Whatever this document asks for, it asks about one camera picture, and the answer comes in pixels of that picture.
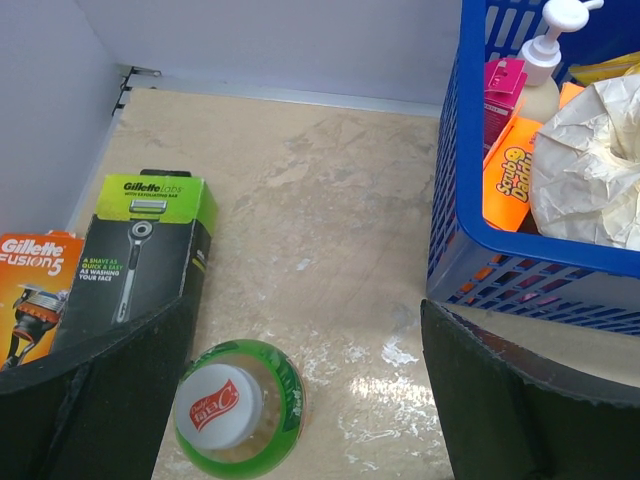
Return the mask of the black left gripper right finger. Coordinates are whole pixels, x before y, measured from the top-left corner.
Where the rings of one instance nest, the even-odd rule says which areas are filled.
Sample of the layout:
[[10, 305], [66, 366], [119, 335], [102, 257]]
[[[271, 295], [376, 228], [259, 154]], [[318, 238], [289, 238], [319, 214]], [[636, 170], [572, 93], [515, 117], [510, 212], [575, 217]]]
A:
[[421, 303], [423, 355], [457, 479], [636, 479], [639, 390]]

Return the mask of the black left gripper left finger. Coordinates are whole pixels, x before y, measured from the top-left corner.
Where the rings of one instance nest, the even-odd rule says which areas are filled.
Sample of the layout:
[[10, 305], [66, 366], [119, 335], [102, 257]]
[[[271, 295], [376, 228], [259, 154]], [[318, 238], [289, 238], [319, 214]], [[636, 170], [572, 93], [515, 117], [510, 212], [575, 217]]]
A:
[[148, 479], [193, 345], [177, 298], [1, 374], [4, 479]]

